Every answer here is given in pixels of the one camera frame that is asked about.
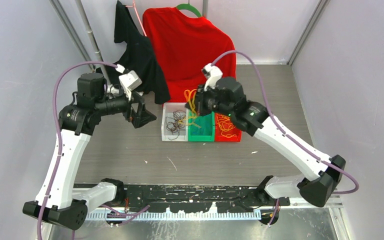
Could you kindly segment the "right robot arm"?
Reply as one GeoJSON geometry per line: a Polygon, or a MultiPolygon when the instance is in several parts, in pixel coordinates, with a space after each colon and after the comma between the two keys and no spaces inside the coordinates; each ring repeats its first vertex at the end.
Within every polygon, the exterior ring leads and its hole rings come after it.
{"type": "Polygon", "coordinates": [[[263,205],[302,197],[313,206],[324,207],[341,181],[346,165],[343,157],[322,153],[299,138],[261,103],[248,100],[233,77],[219,79],[214,87],[199,85],[185,107],[202,117],[211,113],[229,117],[237,129],[268,144],[300,170],[295,176],[267,176],[256,191],[263,205]]]}

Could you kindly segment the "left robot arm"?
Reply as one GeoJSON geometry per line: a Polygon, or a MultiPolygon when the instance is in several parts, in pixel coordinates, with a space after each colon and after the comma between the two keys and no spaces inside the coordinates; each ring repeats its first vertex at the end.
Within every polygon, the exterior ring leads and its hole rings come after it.
{"type": "Polygon", "coordinates": [[[122,114],[140,128],[156,120],[146,109],[143,97],[136,91],[142,80],[134,71],[119,77],[120,94],[106,93],[106,79],[100,73],[85,73],[77,80],[74,101],[57,116],[57,140],[51,163],[35,200],[23,206],[23,213],[40,222],[78,230],[87,214],[111,203],[121,206],[126,200],[124,183],[104,178],[82,193],[74,193],[74,181],[83,153],[102,117],[122,114]]]}

